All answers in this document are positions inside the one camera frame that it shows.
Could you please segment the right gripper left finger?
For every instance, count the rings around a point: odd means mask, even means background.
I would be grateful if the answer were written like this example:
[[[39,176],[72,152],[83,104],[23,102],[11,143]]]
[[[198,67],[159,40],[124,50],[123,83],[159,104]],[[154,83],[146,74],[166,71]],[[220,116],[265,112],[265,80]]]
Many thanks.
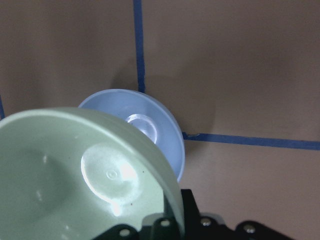
[[[173,213],[164,212],[152,224],[143,224],[137,230],[129,224],[117,224],[94,240],[179,240],[180,229]]]

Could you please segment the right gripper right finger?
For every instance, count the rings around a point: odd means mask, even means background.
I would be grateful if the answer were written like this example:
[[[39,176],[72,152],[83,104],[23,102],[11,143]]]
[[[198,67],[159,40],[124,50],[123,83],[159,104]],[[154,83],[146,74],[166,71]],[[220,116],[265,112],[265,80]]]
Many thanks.
[[[290,240],[291,238],[257,221],[246,220],[235,229],[209,214],[201,214],[193,192],[181,190],[186,240]]]

